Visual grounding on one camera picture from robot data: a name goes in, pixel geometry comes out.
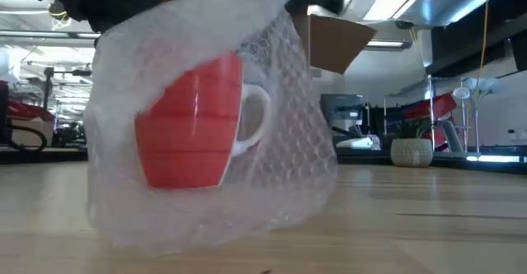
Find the mug handle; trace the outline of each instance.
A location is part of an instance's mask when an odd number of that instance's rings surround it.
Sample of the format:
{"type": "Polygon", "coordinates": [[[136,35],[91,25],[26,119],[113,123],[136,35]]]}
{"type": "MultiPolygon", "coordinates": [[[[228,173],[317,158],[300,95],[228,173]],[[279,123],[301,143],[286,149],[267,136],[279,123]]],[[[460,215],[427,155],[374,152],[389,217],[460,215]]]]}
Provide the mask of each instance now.
{"type": "Polygon", "coordinates": [[[262,123],[251,137],[242,142],[234,142],[231,152],[232,157],[243,155],[250,147],[258,143],[271,123],[271,97],[267,91],[261,86],[244,84],[241,89],[242,102],[250,96],[258,98],[263,105],[262,123]]]}

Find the plant pot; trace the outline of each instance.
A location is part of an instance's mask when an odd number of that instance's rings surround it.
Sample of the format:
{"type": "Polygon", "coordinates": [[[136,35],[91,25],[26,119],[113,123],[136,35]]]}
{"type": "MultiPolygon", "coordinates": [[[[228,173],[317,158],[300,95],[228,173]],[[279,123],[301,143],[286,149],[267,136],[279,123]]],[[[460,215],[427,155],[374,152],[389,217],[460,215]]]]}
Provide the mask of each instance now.
{"type": "Polygon", "coordinates": [[[434,157],[434,151],[428,139],[394,139],[390,156],[396,166],[427,167],[434,157]]]}

